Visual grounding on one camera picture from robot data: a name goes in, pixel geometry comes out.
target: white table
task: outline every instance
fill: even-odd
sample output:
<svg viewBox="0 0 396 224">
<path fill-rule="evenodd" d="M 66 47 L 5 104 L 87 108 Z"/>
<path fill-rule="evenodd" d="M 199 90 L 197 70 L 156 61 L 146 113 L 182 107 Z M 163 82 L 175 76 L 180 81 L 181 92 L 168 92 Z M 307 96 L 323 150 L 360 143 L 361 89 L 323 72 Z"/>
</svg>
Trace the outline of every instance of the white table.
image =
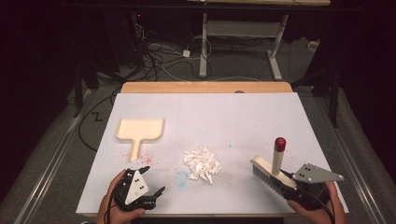
<svg viewBox="0 0 396 224">
<path fill-rule="evenodd" d="M 216 90 L 221 85 L 227 89 L 225 83 L 206 84 L 216 85 Z M 194 91 L 193 84 L 186 86 Z M 162 137 L 142 145 L 136 161 L 128 161 L 131 143 L 115 136 L 121 118 L 164 118 Z M 274 141 L 279 136 L 288 142 L 282 165 L 285 171 L 296 172 L 304 162 L 330 169 L 297 93 L 121 93 L 77 213 L 95 216 L 109 182 L 121 169 L 149 165 L 143 174 L 150 187 L 148 195 L 162 186 L 166 190 L 146 217 L 292 216 L 286 200 L 253 175 L 249 162 L 255 155 L 272 162 Z M 213 150 L 222 164 L 219 174 L 213 176 L 213 186 L 187 178 L 183 151 L 199 146 Z"/>
</svg>

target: red cap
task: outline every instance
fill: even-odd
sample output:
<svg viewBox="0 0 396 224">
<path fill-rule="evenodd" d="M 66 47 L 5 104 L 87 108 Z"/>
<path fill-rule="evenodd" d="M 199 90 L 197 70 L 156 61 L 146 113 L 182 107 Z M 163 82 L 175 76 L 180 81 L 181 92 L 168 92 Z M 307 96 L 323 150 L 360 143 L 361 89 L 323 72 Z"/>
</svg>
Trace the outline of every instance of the red cap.
<svg viewBox="0 0 396 224">
<path fill-rule="evenodd" d="M 283 137 L 278 137 L 275 140 L 275 150 L 278 152 L 283 152 L 285 150 L 286 140 Z"/>
</svg>

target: human hand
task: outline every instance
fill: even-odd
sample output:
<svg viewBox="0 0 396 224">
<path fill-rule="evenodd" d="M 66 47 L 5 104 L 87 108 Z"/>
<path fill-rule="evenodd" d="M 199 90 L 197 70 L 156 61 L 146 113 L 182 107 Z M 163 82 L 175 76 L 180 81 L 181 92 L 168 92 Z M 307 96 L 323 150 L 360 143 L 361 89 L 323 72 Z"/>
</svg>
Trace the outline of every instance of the human hand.
<svg viewBox="0 0 396 224">
<path fill-rule="evenodd" d="M 99 207 L 99 212 L 98 216 L 96 217 L 96 224 L 106 224 L 106 216 L 108 214 L 106 213 L 107 208 L 108 208 L 108 202 L 110 200 L 110 195 L 113 191 L 113 189 L 116 187 L 117 183 L 121 180 L 121 178 L 125 175 L 125 170 L 122 170 L 110 183 L 110 186 L 108 187 L 107 194 L 103 198 L 100 207 Z M 111 224 L 122 224 L 125 222 L 129 222 L 132 219 L 135 219 L 137 217 L 142 216 L 143 214 L 146 213 L 146 210 L 143 208 L 138 208 L 135 209 L 131 212 L 124 212 L 120 210 L 120 208 L 116 205 L 114 200 L 111 202 L 111 209 L 110 209 L 110 223 Z"/>
<path fill-rule="evenodd" d="M 335 187 L 333 182 L 326 183 L 327 188 L 330 192 L 330 197 L 332 199 L 332 203 L 328 201 L 326 206 L 332 212 L 332 204 L 334 207 L 334 217 L 336 224 L 346 224 L 346 214 L 344 211 L 344 206 L 341 204 L 340 198 L 338 198 L 337 188 Z M 326 224 L 331 223 L 329 215 L 326 211 L 321 208 L 314 211 L 307 211 L 304 207 L 299 205 L 297 202 L 289 200 L 288 205 L 301 217 L 305 217 L 308 219 L 312 224 Z"/>
</svg>

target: torn paper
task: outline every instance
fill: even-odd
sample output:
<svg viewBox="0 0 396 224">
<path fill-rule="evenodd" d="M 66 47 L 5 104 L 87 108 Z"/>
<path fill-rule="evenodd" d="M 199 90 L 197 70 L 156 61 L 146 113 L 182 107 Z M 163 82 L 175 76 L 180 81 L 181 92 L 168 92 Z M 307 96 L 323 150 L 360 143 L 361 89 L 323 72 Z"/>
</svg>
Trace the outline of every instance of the torn paper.
<svg viewBox="0 0 396 224">
<path fill-rule="evenodd" d="M 220 162 L 215 153 L 204 146 L 195 151 L 184 151 L 184 163 L 190 168 L 190 179 L 197 180 L 201 177 L 213 185 L 212 175 L 217 175 L 221 170 Z"/>
</svg>

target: dark background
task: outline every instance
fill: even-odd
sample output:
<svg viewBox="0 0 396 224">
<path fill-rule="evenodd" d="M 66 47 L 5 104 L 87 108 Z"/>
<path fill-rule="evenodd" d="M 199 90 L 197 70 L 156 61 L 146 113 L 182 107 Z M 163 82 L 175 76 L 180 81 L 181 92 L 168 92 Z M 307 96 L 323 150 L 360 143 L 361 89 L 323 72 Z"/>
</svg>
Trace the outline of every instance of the dark background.
<svg viewBox="0 0 396 224">
<path fill-rule="evenodd" d="M 337 7 L 357 6 L 363 1 L 332 1 Z M 292 15 L 284 39 L 304 36 L 321 39 L 308 68 L 313 76 L 333 62 L 325 76 L 305 85 L 329 86 L 339 71 L 341 87 L 378 157 L 395 179 L 393 153 L 396 79 L 394 12 L 392 1 L 368 2 L 359 16 Z M 12 186 L 40 137 L 68 104 L 78 62 L 90 59 L 99 67 L 117 72 L 121 54 L 131 54 L 131 42 L 114 44 L 112 34 L 128 34 L 128 24 L 116 14 L 65 11 L 47 0 L 0 3 L 0 75 L 2 141 L 0 145 L 0 202 Z M 201 16 L 149 14 L 149 25 L 165 35 L 186 41 L 200 32 Z M 179 22 L 181 29 L 175 29 Z M 89 79 L 86 69 L 82 74 Z"/>
</svg>

